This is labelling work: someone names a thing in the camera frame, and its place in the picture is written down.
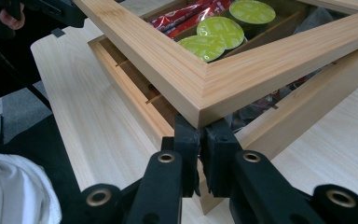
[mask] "white cloth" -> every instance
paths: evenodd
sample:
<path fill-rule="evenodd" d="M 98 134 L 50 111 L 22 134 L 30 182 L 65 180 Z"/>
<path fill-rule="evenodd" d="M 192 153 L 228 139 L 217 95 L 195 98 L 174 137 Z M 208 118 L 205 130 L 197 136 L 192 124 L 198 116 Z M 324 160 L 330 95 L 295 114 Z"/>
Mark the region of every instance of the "white cloth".
<path fill-rule="evenodd" d="M 21 156 L 0 154 L 0 224 L 55 224 L 61 219 L 44 170 Z"/>

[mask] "red packaging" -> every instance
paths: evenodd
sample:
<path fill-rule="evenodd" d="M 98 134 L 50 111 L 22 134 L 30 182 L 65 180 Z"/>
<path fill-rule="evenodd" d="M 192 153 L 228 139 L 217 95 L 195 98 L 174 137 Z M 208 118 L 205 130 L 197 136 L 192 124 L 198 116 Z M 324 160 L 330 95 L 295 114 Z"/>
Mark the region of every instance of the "red packaging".
<path fill-rule="evenodd" d="M 199 0 L 195 4 L 169 12 L 149 22 L 156 29 L 164 32 L 196 15 L 216 0 Z"/>
<path fill-rule="evenodd" d="M 198 24 L 200 21 L 205 20 L 208 17 L 211 17 L 215 14 L 219 14 L 223 10 L 229 8 L 231 5 L 231 0 L 216 0 L 213 1 L 212 4 L 202 10 L 198 15 L 191 17 L 187 21 L 179 24 L 176 27 L 171 28 L 170 30 L 166 31 L 164 34 L 170 38 L 182 33 L 184 30 Z"/>

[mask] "green coffee pod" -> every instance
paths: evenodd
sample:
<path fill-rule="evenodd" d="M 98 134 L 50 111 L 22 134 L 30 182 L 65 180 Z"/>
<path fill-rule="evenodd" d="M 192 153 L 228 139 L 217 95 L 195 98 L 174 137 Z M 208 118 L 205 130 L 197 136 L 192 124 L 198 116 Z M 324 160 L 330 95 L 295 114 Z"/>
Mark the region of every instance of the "green coffee pod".
<path fill-rule="evenodd" d="M 238 1 L 229 7 L 231 15 L 250 24 L 266 24 L 276 17 L 275 10 L 269 5 L 258 1 Z"/>
<path fill-rule="evenodd" d="M 192 35 L 179 40 L 178 44 L 206 63 L 217 59 L 225 51 L 225 43 L 218 36 Z"/>
<path fill-rule="evenodd" d="M 219 36 L 226 49 L 234 49 L 245 39 L 242 28 L 233 20 L 226 17 L 209 17 L 200 21 L 197 35 Z"/>

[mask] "wooden table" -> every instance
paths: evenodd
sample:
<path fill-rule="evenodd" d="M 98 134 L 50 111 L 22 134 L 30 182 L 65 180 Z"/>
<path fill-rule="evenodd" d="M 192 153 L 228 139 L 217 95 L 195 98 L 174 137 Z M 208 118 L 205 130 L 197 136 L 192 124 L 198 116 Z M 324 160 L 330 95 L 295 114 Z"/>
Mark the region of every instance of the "wooden table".
<path fill-rule="evenodd" d="M 146 13 L 132 0 L 137 15 Z M 153 10 L 162 1 L 148 1 Z M 48 35 L 31 49 L 81 189 L 107 183 L 123 189 L 143 176 L 158 151 L 107 80 L 88 42 L 102 32 L 86 19 L 66 35 Z M 358 90 L 272 161 L 296 188 L 312 194 L 332 183 L 358 194 Z M 183 223 L 232 223 L 227 200 L 204 216 L 184 199 Z"/>

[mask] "metal ring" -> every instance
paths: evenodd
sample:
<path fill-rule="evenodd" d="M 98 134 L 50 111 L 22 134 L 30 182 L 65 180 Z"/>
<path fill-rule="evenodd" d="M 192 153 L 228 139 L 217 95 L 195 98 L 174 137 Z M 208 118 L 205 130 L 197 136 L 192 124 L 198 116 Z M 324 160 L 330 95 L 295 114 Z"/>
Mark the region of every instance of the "metal ring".
<path fill-rule="evenodd" d="M 175 157 L 172 154 L 164 153 L 158 156 L 158 160 L 161 162 L 171 162 L 175 160 Z"/>
<path fill-rule="evenodd" d="M 261 161 L 261 158 L 258 155 L 251 153 L 251 152 L 243 154 L 243 158 L 249 162 L 260 162 Z"/>
<path fill-rule="evenodd" d="M 101 200 L 95 200 L 94 196 L 97 194 L 103 194 L 103 198 Z M 112 198 L 112 193 L 109 189 L 96 189 L 91 194 L 89 194 L 89 196 L 87 196 L 86 202 L 89 206 L 96 207 L 107 203 L 110 198 Z"/>
<path fill-rule="evenodd" d="M 351 195 L 344 191 L 330 189 L 326 192 L 326 195 L 331 202 L 336 203 L 340 206 L 349 208 L 356 206 L 356 201 L 352 198 Z"/>

